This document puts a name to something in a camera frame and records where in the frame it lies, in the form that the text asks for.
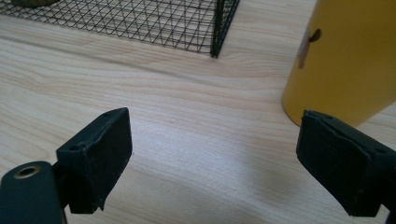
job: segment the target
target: yellow container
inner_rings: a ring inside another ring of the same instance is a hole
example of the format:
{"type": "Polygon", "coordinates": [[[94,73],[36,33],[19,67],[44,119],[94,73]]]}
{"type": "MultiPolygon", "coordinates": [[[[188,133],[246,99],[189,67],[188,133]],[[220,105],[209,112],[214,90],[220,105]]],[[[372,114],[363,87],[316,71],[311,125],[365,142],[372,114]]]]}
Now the yellow container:
{"type": "Polygon", "coordinates": [[[318,0],[282,104],[356,126],[396,101],[396,1],[318,0]]]}

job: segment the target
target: black metal frame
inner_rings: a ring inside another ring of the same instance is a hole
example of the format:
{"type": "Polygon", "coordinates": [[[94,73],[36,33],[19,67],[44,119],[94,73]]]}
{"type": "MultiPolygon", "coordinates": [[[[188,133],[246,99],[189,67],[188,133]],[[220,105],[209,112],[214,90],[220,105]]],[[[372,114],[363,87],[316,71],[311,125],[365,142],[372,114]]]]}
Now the black metal frame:
{"type": "Polygon", "coordinates": [[[218,57],[239,0],[61,0],[0,14],[218,57]]]}

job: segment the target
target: black wire mesh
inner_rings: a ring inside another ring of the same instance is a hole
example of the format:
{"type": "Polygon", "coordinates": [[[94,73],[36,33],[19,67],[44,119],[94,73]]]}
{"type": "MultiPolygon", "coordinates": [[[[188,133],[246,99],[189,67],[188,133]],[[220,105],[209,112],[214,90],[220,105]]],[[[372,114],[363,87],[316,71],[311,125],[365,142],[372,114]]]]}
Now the black wire mesh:
{"type": "Polygon", "coordinates": [[[61,0],[46,7],[28,8],[15,7],[10,0],[0,0],[0,14],[211,53],[217,57],[238,2],[61,0]],[[219,23],[220,30],[217,30],[216,23],[219,23]]]}

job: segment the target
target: light wooden surface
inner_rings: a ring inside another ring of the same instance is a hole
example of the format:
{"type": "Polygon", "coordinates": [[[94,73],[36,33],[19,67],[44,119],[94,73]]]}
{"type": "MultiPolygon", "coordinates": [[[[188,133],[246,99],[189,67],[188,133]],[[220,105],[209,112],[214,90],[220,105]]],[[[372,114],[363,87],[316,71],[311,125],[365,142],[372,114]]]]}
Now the light wooden surface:
{"type": "MultiPolygon", "coordinates": [[[[104,212],[69,223],[384,223],[297,161],[280,103],[314,0],[242,0],[218,59],[0,16],[0,175],[127,106],[132,156],[104,212]]],[[[396,104],[359,130],[396,148],[396,104]]]]}

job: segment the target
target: screw hole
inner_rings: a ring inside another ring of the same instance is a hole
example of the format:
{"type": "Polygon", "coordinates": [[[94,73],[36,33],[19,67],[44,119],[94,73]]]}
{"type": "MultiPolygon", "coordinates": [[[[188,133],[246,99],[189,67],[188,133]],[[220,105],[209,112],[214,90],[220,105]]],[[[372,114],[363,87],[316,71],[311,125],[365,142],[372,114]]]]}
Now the screw hole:
{"type": "Polygon", "coordinates": [[[39,166],[29,166],[29,167],[25,167],[20,169],[15,175],[14,177],[16,179],[24,179],[27,177],[30,177],[32,175],[37,174],[40,171],[40,167],[39,166]]]}
{"type": "Polygon", "coordinates": [[[321,37],[321,30],[320,29],[317,29],[315,32],[314,32],[314,34],[311,36],[311,37],[309,37],[309,42],[315,42],[315,41],[318,41],[319,39],[320,39],[320,37],[321,37]]]}
{"type": "Polygon", "coordinates": [[[387,151],[385,149],[382,149],[382,148],[376,148],[376,149],[374,149],[374,151],[376,151],[378,153],[381,153],[381,154],[387,153],[387,151]]]}

